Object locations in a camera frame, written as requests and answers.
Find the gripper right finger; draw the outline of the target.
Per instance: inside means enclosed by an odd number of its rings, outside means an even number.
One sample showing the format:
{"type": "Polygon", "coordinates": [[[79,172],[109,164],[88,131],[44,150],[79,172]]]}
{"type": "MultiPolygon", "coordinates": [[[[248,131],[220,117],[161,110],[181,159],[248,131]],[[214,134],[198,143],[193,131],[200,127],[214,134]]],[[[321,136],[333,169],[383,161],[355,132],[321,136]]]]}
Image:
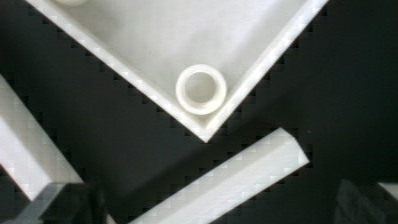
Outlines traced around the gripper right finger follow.
{"type": "Polygon", "coordinates": [[[340,180],[332,224],[398,224],[398,183],[340,180]]]}

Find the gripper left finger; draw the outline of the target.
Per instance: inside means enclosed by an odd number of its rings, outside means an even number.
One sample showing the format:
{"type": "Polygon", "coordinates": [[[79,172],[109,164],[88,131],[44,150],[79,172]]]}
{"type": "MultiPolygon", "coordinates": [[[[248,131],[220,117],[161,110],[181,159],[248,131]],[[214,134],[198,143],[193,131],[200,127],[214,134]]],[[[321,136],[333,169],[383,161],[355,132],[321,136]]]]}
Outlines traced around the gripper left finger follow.
{"type": "Polygon", "coordinates": [[[106,224],[99,186],[51,183],[10,219],[10,224],[106,224]]]}

